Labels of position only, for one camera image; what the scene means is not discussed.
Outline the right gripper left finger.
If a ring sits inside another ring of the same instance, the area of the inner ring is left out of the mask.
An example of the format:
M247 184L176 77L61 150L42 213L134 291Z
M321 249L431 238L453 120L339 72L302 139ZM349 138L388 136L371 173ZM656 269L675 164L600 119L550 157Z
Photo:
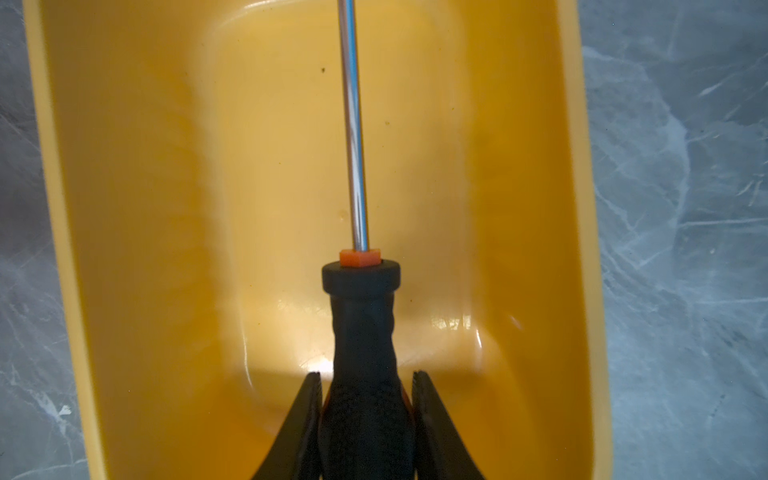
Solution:
M318 447L321 411L321 375L308 373L252 479L318 480L322 473Z

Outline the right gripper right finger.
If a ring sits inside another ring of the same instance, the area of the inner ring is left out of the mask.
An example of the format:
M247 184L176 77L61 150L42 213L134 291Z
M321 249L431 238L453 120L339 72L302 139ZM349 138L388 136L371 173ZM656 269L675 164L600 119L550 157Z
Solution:
M415 469L418 479L483 479L442 399L425 371L413 374L416 421Z

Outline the black orange handled screwdriver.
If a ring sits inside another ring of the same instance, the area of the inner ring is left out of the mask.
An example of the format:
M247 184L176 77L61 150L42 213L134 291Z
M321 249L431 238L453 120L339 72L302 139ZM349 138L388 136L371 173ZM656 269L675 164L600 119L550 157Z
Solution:
M414 421L392 340L401 271L369 244L355 4L338 4L352 248L322 269L333 379L318 442L326 479L411 479Z

